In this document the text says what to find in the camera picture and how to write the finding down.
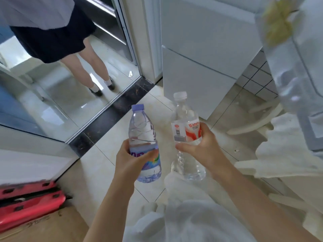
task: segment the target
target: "purple bottle cap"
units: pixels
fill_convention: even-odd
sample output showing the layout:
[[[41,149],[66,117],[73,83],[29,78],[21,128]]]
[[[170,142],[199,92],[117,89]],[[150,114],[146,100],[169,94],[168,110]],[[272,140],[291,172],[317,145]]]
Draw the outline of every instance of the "purple bottle cap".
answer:
[[[131,108],[132,108],[132,111],[144,110],[145,109],[145,107],[143,106],[143,104],[132,105]]]

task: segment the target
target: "black shoe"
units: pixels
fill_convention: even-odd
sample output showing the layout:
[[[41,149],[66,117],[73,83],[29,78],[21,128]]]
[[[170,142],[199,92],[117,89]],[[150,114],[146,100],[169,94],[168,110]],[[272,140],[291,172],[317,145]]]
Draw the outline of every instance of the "black shoe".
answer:
[[[114,85],[114,81],[111,79],[111,77],[110,77],[110,80],[112,84],[108,86],[108,89],[110,89],[110,91],[113,91],[116,88],[116,86]]]
[[[89,88],[89,90],[91,91],[91,93],[93,93],[97,97],[101,97],[103,95],[103,92],[100,89],[96,93],[94,91],[92,91],[91,88]]]

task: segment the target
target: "gray shirt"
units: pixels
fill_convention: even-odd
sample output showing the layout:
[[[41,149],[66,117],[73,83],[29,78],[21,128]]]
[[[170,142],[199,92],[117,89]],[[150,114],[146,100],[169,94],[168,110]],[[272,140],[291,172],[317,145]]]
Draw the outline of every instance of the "gray shirt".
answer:
[[[69,23],[73,0],[0,0],[0,24],[61,28]]]

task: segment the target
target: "white bottle cap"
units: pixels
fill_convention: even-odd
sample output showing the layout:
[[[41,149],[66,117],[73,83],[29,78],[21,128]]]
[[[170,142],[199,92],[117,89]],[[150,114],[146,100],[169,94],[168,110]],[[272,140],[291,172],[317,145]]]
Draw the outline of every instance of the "white bottle cap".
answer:
[[[182,100],[187,98],[187,93],[186,92],[178,92],[174,93],[174,99],[175,100]]]

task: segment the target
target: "bottle label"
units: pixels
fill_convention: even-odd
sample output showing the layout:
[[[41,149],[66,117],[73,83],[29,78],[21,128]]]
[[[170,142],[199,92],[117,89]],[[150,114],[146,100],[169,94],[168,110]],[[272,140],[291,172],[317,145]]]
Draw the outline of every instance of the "bottle label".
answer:
[[[132,156],[139,157],[139,156],[142,156],[145,153],[147,153],[153,149],[158,149],[158,145],[157,144],[147,144],[147,145],[131,147],[130,153]],[[146,164],[144,164],[142,171],[149,170],[151,168],[155,168],[158,165],[160,165],[159,154],[158,154],[157,158],[152,159],[151,161],[148,161]]]
[[[199,119],[187,123],[172,123],[172,130],[176,142],[192,142],[201,137]]]

